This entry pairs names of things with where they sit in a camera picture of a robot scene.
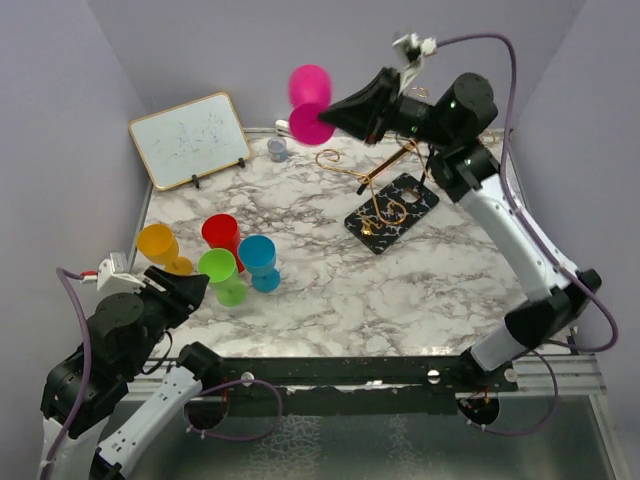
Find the green wine glass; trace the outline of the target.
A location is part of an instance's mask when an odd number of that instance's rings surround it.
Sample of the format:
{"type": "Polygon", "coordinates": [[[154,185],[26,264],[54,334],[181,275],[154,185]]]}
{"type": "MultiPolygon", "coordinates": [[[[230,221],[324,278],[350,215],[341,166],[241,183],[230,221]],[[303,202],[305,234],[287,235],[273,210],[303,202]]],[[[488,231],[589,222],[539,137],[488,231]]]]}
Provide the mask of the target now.
{"type": "Polygon", "coordinates": [[[217,301],[225,307],[241,305],[247,297],[248,287],[240,279],[233,254],[223,248],[204,253],[198,261],[198,272],[209,277],[217,301]]]}

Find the yellow wine glass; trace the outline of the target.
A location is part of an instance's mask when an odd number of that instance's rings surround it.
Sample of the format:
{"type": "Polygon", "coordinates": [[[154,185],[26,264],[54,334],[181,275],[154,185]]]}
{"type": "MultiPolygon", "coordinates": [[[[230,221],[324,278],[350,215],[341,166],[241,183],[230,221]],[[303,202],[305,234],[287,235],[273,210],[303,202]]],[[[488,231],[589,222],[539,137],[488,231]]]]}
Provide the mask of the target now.
{"type": "Polygon", "coordinates": [[[164,224],[144,227],[136,239],[137,249],[152,264],[175,275],[190,275],[192,262],[180,255],[178,241],[172,230],[164,224]]]}

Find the pink wine glass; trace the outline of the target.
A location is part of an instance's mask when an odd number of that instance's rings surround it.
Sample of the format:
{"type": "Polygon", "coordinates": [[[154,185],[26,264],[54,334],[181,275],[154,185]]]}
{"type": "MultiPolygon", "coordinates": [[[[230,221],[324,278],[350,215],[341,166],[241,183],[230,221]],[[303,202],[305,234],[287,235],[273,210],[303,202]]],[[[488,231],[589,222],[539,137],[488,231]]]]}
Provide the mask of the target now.
{"type": "Polygon", "coordinates": [[[331,103],[332,81],[328,72],[313,64],[296,68],[288,82],[292,111],[289,129],[299,143],[317,146],[327,142],[335,128],[320,120],[319,115],[331,103]]]}

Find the red wine glass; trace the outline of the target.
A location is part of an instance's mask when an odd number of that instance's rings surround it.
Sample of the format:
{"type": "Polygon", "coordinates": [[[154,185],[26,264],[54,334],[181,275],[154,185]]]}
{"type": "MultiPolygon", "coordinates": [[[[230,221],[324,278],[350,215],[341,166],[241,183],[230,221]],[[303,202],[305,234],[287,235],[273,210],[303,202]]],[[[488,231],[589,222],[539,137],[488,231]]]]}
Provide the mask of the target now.
{"type": "Polygon", "coordinates": [[[241,234],[237,220],[229,214],[216,214],[206,219],[201,227],[201,235],[211,249],[221,248],[231,252],[238,271],[245,268],[238,257],[241,234]]]}

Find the blue wine glass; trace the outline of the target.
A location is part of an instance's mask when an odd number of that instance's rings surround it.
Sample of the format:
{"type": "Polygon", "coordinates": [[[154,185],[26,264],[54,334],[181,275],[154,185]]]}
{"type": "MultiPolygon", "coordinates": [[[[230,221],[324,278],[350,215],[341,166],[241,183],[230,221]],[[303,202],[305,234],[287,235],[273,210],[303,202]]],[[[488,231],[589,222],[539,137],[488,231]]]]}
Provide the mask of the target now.
{"type": "Polygon", "coordinates": [[[237,253],[256,291],[270,293],[279,287],[281,276],[276,268],[276,247],[269,237],[249,236],[241,241],[237,253]]]}

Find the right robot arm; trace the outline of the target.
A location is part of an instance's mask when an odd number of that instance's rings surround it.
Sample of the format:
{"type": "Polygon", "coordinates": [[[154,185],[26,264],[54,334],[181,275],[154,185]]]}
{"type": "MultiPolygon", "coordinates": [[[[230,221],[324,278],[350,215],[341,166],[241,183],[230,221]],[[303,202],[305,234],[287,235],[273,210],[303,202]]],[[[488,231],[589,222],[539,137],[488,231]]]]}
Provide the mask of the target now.
{"type": "Polygon", "coordinates": [[[514,271],[526,300],[466,351],[459,378],[472,391],[486,388],[498,367],[576,320],[602,284],[595,270],[580,270],[557,251],[511,197],[498,160],[479,139],[497,113],[493,89],[479,74],[460,75],[429,105],[401,93],[399,72],[383,68],[366,87],[319,115],[370,145],[394,132],[434,147],[435,183],[482,227],[514,271]]]}

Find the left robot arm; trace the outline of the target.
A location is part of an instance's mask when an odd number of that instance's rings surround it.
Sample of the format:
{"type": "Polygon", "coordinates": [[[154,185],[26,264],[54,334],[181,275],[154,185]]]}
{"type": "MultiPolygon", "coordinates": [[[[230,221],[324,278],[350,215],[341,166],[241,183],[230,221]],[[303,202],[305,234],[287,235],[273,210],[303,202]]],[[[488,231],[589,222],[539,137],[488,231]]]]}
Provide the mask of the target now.
{"type": "Polygon", "coordinates": [[[223,381],[220,357],[198,342],[188,345],[157,393],[113,439],[99,440],[161,337],[200,307],[209,279],[150,267],[140,286],[103,298],[94,314],[86,316],[71,284],[82,277],[62,268],[56,274],[74,307],[82,343],[47,376],[38,475],[87,479],[99,471],[106,479],[123,479],[182,406],[198,394],[214,392],[223,381]]]}

